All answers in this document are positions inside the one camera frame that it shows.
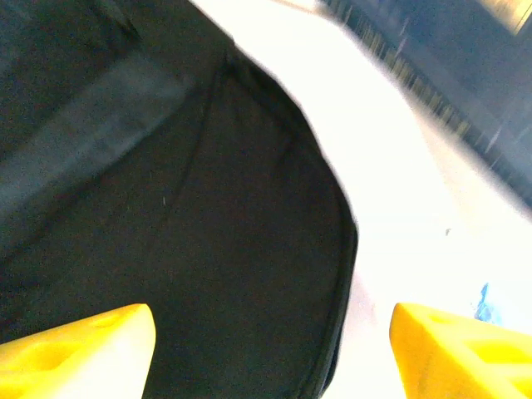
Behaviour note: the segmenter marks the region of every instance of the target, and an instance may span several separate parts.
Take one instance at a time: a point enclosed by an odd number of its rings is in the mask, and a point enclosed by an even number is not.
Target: floor
[[[487,279],[510,284],[527,266],[529,214],[313,0],[193,2],[302,107],[357,219],[325,398],[404,397],[387,336],[395,303],[471,315]]]

